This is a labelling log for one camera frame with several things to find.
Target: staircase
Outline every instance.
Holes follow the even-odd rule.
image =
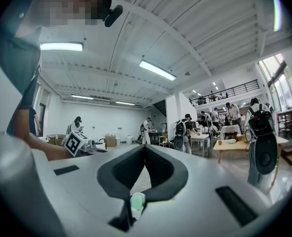
[[[162,100],[161,102],[154,104],[154,107],[156,107],[159,112],[161,112],[165,117],[167,117],[166,100]]]

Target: trash can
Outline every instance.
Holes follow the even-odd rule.
[[[132,137],[131,137],[130,135],[127,135],[127,136],[126,136],[126,144],[127,144],[127,145],[132,144]]]
[[[121,144],[121,139],[120,138],[116,138],[116,146]]]

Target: black cap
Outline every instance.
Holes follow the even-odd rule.
[[[259,99],[257,99],[256,97],[255,98],[252,98],[251,101],[250,101],[250,105],[254,105],[254,104],[259,104]]]

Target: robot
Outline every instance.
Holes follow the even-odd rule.
[[[142,191],[144,209],[134,222],[129,191],[144,166],[151,188]],[[0,196],[33,234],[57,237],[246,236],[241,227],[256,224],[271,206],[216,162],[173,149],[133,144],[48,162],[4,134]]]

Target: ceiling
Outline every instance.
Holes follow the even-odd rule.
[[[151,105],[292,45],[285,22],[273,32],[273,0],[263,1],[113,0],[124,12],[110,28],[99,21],[42,30],[40,41],[80,41],[84,50],[42,51],[41,77],[67,100],[73,93]],[[139,67],[142,59],[177,79]]]

